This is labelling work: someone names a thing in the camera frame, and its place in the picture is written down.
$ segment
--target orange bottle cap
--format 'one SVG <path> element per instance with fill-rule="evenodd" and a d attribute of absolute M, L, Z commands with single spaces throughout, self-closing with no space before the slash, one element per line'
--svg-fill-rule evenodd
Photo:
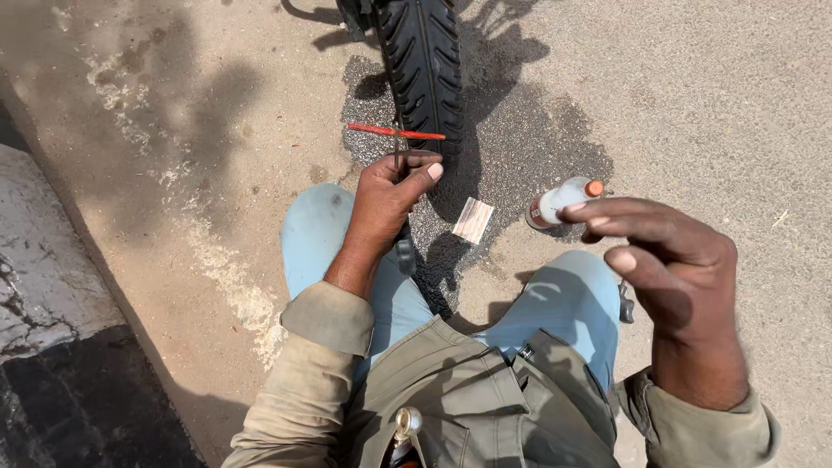
<path fill-rule="evenodd" d="M 604 184 L 601 181 L 590 181 L 584 186 L 583 191 L 590 197 L 600 197 L 604 192 Z"/>

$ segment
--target hand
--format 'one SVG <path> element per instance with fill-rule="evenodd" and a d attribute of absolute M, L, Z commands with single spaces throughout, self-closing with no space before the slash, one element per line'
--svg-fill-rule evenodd
<path fill-rule="evenodd" d="M 736 247 L 705 223 L 648 200 L 579 203 L 559 213 L 585 222 L 584 241 L 626 237 L 604 260 L 633 285 L 653 320 L 653 381 L 700 407 L 727 410 L 748 393 L 735 330 Z"/>
<path fill-rule="evenodd" d="M 399 171 L 409 175 L 399 184 L 395 183 L 399 174 L 392 154 L 364 168 L 344 244 L 324 281 L 369 298 L 381 257 L 393 248 L 410 208 L 442 177 L 441 161 L 442 156 L 435 152 L 401 152 Z"/>

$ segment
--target fingernail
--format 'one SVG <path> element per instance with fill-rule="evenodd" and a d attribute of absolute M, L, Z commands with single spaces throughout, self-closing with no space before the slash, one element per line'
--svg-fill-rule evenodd
<path fill-rule="evenodd" d="M 636 269 L 636 258 L 628 251 L 623 251 L 610 259 L 610 266 L 619 273 L 629 273 Z"/>
<path fill-rule="evenodd" d="M 586 205 L 587 205 L 586 202 L 575 203 L 574 205 L 569 205 L 568 207 L 564 207 L 563 211 L 565 211 L 567 213 L 574 213 L 578 210 L 583 209 Z"/>
<path fill-rule="evenodd" d="M 610 221 L 609 217 L 596 217 L 587 221 L 589 227 L 601 227 Z"/>
<path fill-rule="evenodd" d="M 430 174 L 434 181 L 439 180 L 444 171 L 445 170 L 442 168 L 442 164 L 439 164 L 438 162 L 435 162 L 428 167 L 428 174 Z"/>

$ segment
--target white plastic bottle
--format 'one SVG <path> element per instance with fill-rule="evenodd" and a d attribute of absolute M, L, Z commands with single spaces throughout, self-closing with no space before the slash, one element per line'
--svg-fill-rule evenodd
<path fill-rule="evenodd" d="M 542 194 L 532 200 L 526 209 L 526 222 L 535 229 L 546 229 L 562 223 L 557 219 L 557 210 L 575 203 L 598 198 L 604 192 L 601 181 L 588 177 L 573 177 L 558 188 Z"/>

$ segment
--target sleeve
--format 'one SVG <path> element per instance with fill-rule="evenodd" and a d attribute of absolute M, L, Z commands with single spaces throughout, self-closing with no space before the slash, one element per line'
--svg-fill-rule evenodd
<path fill-rule="evenodd" d="M 763 466 L 780 444 L 780 425 L 753 390 L 728 411 L 707 410 L 656 386 L 647 367 L 617 384 L 615 392 L 646 439 L 648 466 Z"/>
<path fill-rule="evenodd" d="M 366 356 L 373 314 L 364 299 L 315 283 L 281 316 L 290 332 L 224 468 L 335 467 L 330 450 L 344 422 L 352 376 Z"/>

